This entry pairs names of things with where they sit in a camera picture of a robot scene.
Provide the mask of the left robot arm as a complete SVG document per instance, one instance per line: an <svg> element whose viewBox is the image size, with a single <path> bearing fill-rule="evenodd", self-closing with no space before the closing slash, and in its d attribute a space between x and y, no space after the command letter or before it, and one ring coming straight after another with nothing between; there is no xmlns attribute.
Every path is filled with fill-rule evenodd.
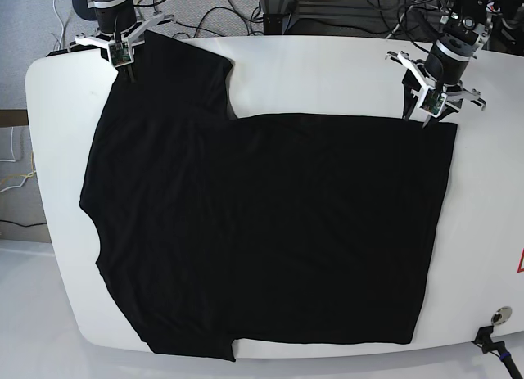
<svg viewBox="0 0 524 379"><path fill-rule="evenodd" d="M432 41L427 58L414 60L406 52L388 52L386 58L406 71L402 119L415 110L424 112L425 125L434 124L458 113L467 100L482 110L486 101L476 89L467 90L462 76L477 50L484 47L493 28L493 15L499 12L498 0L442 0L447 21L441 30L433 28L422 13L414 12L422 31Z"/></svg>

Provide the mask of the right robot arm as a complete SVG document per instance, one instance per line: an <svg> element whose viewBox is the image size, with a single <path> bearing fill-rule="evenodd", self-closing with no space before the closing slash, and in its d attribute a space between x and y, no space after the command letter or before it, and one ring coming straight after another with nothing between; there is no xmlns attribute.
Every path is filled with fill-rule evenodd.
<svg viewBox="0 0 524 379"><path fill-rule="evenodd" d="M156 12L146 20L138 19L136 9L141 6L134 0L86 0L94 10L98 24L92 36L77 35L75 46L97 47L108 62L131 82L136 81L134 69L135 49L145 43L145 32L157 25L174 20L170 14Z"/></svg>

